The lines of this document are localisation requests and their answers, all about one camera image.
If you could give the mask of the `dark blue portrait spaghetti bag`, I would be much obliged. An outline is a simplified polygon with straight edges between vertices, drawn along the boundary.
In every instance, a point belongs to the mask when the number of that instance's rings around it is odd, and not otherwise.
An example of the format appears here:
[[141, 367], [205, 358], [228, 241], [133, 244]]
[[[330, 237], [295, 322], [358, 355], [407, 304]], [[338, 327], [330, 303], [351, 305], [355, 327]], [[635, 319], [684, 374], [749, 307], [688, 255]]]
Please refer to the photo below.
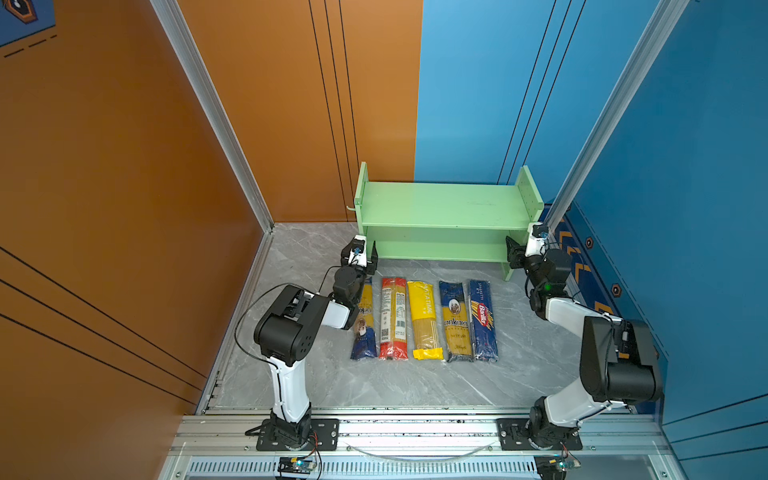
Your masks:
[[472, 361], [473, 342], [463, 284], [440, 281], [439, 290], [447, 348], [446, 360]]

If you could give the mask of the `blue yellow spaghetti bag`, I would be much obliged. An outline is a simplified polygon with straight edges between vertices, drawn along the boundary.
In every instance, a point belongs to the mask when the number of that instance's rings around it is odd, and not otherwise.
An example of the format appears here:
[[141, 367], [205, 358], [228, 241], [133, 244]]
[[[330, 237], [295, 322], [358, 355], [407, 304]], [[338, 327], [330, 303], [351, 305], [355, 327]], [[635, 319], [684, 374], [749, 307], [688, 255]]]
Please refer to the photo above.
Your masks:
[[367, 278], [364, 282], [358, 309], [358, 315], [353, 324], [354, 341], [350, 358], [352, 360], [377, 358], [378, 353], [376, 332], [374, 328], [373, 287], [371, 278]]

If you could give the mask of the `red white spaghetti bag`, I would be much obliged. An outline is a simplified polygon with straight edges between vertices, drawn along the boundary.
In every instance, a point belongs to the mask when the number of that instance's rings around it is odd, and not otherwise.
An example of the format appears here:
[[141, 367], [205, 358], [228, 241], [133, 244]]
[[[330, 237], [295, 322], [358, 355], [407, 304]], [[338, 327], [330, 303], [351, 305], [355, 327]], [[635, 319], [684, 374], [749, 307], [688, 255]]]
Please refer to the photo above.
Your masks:
[[407, 360], [406, 287], [404, 278], [382, 279], [379, 357]]

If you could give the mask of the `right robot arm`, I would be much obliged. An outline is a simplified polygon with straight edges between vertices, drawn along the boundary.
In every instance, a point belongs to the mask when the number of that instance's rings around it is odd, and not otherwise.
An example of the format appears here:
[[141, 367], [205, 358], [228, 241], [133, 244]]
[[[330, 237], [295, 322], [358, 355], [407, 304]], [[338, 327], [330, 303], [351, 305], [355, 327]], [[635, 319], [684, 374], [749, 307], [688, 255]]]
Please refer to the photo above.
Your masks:
[[566, 292], [570, 257], [547, 246], [545, 233], [522, 245], [506, 238], [507, 260], [526, 275], [531, 310], [580, 340], [579, 375], [556, 394], [539, 398], [518, 432], [534, 449], [563, 447], [582, 424], [615, 407], [655, 402], [662, 372], [648, 325], [591, 309]]

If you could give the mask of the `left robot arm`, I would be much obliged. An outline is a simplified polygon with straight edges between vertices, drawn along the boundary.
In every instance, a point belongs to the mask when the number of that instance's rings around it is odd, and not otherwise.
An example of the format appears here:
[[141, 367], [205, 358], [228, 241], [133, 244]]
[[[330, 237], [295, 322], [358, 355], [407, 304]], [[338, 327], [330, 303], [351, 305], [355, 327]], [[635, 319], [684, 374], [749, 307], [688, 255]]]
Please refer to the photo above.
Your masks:
[[377, 262], [376, 248], [357, 235], [342, 249], [330, 294], [287, 284], [260, 318], [254, 342], [269, 366], [273, 387], [270, 416], [259, 433], [265, 441], [299, 449], [312, 440], [305, 359], [321, 327], [353, 326], [365, 282], [375, 273]]

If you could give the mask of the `green wooden two-tier shelf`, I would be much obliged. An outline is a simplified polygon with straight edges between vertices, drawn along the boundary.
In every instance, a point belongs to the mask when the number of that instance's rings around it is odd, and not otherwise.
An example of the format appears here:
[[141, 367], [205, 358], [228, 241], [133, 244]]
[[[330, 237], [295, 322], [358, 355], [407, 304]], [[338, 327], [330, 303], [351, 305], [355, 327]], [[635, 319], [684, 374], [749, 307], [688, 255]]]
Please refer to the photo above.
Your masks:
[[506, 239], [524, 244], [544, 201], [528, 167], [513, 185], [372, 181], [363, 163], [354, 196], [359, 234], [380, 259], [499, 264]]

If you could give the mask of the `blue Barilla spaghetti box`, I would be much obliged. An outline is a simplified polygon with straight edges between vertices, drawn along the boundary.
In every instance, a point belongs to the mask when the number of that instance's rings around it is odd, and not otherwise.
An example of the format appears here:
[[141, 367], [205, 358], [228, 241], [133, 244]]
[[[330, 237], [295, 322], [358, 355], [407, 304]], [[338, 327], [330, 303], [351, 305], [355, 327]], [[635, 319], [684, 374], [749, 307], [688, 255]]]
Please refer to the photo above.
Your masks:
[[497, 362], [499, 359], [491, 285], [487, 281], [470, 280], [470, 315], [473, 353], [476, 360]]

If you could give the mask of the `right green circuit board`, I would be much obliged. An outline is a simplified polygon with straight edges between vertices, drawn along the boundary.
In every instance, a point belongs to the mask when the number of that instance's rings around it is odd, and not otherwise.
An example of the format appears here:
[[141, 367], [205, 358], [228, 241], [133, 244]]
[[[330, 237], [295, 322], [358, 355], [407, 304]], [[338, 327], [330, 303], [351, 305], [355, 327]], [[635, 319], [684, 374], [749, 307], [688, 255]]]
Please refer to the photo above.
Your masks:
[[542, 480], [566, 480], [570, 471], [581, 467], [581, 462], [574, 457], [535, 457], [534, 460]]

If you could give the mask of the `green circuit board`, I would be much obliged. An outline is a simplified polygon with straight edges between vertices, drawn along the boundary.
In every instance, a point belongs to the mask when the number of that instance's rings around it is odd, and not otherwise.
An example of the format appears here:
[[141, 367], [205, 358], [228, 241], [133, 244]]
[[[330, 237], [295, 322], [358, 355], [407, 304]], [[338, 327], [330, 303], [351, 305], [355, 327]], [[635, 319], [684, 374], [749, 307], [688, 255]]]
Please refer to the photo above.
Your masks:
[[277, 463], [277, 479], [318, 479], [319, 462], [313, 457], [280, 457]]
[[570, 471], [581, 467], [581, 462], [574, 457], [535, 457], [534, 460], [542, 480], [566, 480]]

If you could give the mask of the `left green circuit board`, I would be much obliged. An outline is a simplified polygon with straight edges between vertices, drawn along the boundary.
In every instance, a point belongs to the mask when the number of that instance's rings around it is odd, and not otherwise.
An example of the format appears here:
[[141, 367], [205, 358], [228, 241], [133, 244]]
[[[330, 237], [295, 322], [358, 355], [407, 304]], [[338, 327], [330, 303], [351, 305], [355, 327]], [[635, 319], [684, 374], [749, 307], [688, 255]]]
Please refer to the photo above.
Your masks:
[[319, 462], [313, 457], [280, 457], [277, 463], [277, 479], [318, 479]]

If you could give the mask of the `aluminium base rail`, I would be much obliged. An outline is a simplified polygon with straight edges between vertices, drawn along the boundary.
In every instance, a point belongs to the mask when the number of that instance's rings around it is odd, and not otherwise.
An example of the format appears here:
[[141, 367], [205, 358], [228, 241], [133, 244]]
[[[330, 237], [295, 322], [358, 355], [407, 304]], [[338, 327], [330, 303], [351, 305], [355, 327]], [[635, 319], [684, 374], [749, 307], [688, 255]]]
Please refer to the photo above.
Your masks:
[[534, 449], [518, 431], [521, 409], [320, 409], [299, 449], [267, 442], [264, 410], [182, 420], [162, 479], [277, 479], [280, 457], [313, 457], [318, 479], [541, 479], [535, 457], [574, 457], [567, 479], [683, 479], [650, 415], [614, 411], [589, 420], [566, 445]]

